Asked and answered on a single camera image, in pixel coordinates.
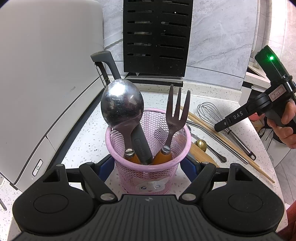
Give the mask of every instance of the wooden handle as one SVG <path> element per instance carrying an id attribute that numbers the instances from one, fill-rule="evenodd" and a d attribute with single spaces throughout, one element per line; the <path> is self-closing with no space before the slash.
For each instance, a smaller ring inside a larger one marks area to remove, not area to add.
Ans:
<path id="1" fill-rule="evenodd" d="M 166 163 L 168 161 L 171 161 L 172 159 L 173 159 L 172 152 L 170 152 L 168 155 L 165 155 L 160 150 L 153 158 L 151 165 L 158 165 L 158 164 Z"/>
<path id="2" fill-rule="evenodd" d="M 141 165 L 140 159 L 138 158 L 136 153 L 132 157 L 127 157 L 126 155 L 124 155 L 124 159 Z"/>
<path id="3" fill-rule="evenodd" d="M 218 164 L 211 158 L 207 153 L 205 153 L 202 149 L 196 146 L 193 142 L 191 142 L 191 147 L 189 152 L 194 156 L 194 158 L 198 162 L 210 162 L 213 163 L 216 167 L 219 167 Z"/>
<path id="4" fill-rule="evenodd" d="M 190 120 L 192 120 L 194 123 L 205 127 L 209 132 L 211 132 L 212 134 L 217 136 L 220 140 L 224 141 L 227 145 L 229 145 L 232 149 L 234 149 L 242 157 L 244 157 L 246 160 L 248 160 L 249 164 L 254 169 L 256 169 L 259 173 L 261 173 L 263 176 L 265 176 L 272 183 L 275 183 L 275 181 L 267 173 L 265 173 L 256 162 L 254 162 L 250 157 L 248 157 L 246 153 L 244 153 L 239 147 L 237 147 L 235 144 L 233 144 L 231 141 L 229 141 L 223 135 L 216 132 L 215 129 L 212 126 L 210 126 L 208 123 L 204 122 L 202 119 L 198 118 L 196 115 L 192 114 L 191 112 L 188 113 L 188 118 Z"/>

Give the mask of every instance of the white appliance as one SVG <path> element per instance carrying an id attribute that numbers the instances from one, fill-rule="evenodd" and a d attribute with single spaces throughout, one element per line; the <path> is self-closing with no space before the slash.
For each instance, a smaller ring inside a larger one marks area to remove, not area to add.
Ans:
<path id="1" fill-rule="evenodd" d="M 10 0 L 0 9 L 0 173 L 24 191 L 103 88 L 93 0 Z"/>

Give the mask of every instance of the speckled countertop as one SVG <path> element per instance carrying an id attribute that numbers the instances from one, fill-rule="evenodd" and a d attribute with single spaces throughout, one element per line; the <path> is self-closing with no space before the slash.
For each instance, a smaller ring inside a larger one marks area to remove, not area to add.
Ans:
<path id="1" fill-rule="evenodd" d="M 161 86 L 150 86 L 150 85 L 139 85 L 139 89 L 142 92 L 144 98 L 145 107 L 153 107 L 159 109 L 166 109 L 167 98 L 169 87 Z M 222 116 L 226 116 L 235 109 L 239 107 L 238 100 L 241 92 L 236 90 L 231 90 L 223 87 L 217 87 L 206 84 L 198 84 L 191 82 L 184 82 L 184 87 L 182 92 L 186 92 L 187 89 L 191 90 L 191 101 L 190 101 L 190 111 L 197 114 L 196 107 L 198 104 L 209 101 L 216 105 L 216 107 L 221 112 Z M 184 103 L 185 95 L 182 95 L 181 103 Z M 105 123 L 102 114 L 100 104 L 95 108 L 87 122 L 82 127 L 81 131 L 77 135 L 70 149 L 68 150 L 63 164 L 66 168 L 77 168 L 82 163 L 85 162 L 99 162 L 104 158 L 109 152 L 105 145 L 105 131 L 107 124 Z M 207 134 L 199 129 L 192 127 L 192 132 L 198 135 L 200 138 L 204 139 L 212 148 L 227 157 L 226 163 L 220 163 L 219 160 L 207 150 L 207 154 L 212 156 L 212 158 L 221 166 L 229 167 L 230 163 L 237 162 L 242 164 L 246 169 L 258 177 L 265 185 L 267 185 L 271 190 L 273 190 L 280 198 L 283 200 L 282 192 L 279 186 L 278 179 L 276 177 L 272 163 L 268 157 L 265 148 L 258 137 L 255 129 L 253 128 L 251 122 L 246 119 L 241 121 L 232 127 L 233 131 L 240 137 L 247 146 L 254 152 L 257 156 L 256 162 L 259 166 L 275 180 L 275 184 L 269 182 L 264 176 L 259 174 L 250 165 L 243 164 L 238 158 L 226 150 L 223 146 L 209 137 Z M 106 184 L 113 190 L 113 192 L 121 197 L 125 193 L 124 189 L 120 185 L 117 169 L 115 168 L 109 178 L 106 180 Z M 173 180 L 172 187 L 167 192 L 167 194 L 176 194 L 177 197 L 189 186 L 190 181 L 184 172 L 178 167 L 176 175 Z M 10 230 L 9 227 L 12 221 L 12 204 L 14 200 L 20 195 L 20 191 L 15 191 L 9 186 L 9 183 L 4 182 L 5 187 L 0 188 L 0 197 L 7 206 L 7 211 L 0 209 L 0 240 L 6 241 L 11 240 L 19 231 L 14 226 Z M 71 185 L 81 188 L 77 184 L 71 183 Z M 279 224 L 278 230 L 287 226 L 287 215 L 283 216 L 281 223 Z"/>

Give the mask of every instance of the fork tine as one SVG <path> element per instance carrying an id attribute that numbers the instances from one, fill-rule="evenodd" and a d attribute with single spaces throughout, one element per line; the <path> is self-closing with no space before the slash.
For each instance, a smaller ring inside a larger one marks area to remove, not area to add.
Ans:
<path id="1" fill-rule="evenodd" d="M 188 118 L 188 112 L 189 112 L 189 105 L 190 105 L 190 90 L 187 91 L 185 103 L 184 103 L 184 108 L 182 111 L 181 119 L 182 123 L 184 122 L 184 125 L 186 123 L 186 120 Z"/>
<path id="2" fill-rule="evenodd" d="M 174 85 L 170 86 L 170 92 L 168 93 L 168 104 L 165 117 L 172 118 L 173 116 L 173 95 L 174 95 Z"/>
<path id="3" fill-rule="evenodd" d="M 176 118 L 177 120 L 179 120 L 180 106 L 181 106 L 181 87 L 179 87 L 177 103 L 176 103 L 176 108 L 175 108 L 175 113 L 174 113 L 174 118 Z"/>

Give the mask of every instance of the human hand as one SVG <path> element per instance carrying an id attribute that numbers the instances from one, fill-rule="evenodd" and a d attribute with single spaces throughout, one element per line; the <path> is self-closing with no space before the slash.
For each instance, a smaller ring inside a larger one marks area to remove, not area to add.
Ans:
<path id="1" fill-rule="evenodd" d="M 281 122 L 286 125 L 288 124 L 296 114 L 296 106 L 294 101 L 289 101 L 286 104 L 285 112 L 281 118 Z M 289 148 L 296 148 L 296 134 L 293 134 L 293 129 L 291 127 L 280 127 L 277 126 L 273 120 L 267 119 L 267 124 L 273 128 L 275 134 L 280 138 L 280 140 L 286 144 Z"/>

